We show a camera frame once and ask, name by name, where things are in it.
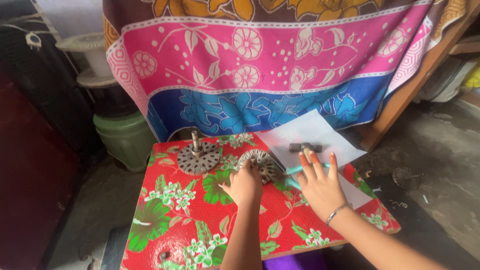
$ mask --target left hand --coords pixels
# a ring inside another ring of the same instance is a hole
[[[252,207],[257,204],[260,207],[264,190],[262,178],[258,173],[258,165],[250,171],[251,165],[252,161],[247,159],[238,172],[230,175],[230,186],[226,183],[222,184],[223,190],[230,195],[239,208]]]

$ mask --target wooden frame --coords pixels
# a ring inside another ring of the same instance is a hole
[[[373,123],[357,126],[357,130],[363,136],[363,140],[360,142],[363,149],[371,152],[377,146],[433,71],[457,44],[466,29],[477,19],[479,12],[480,0],[467,0],[466,14],[457,22],[454,22],[444,32],[442,41],[425,54],[417,73],[393,94],[380,116]]]

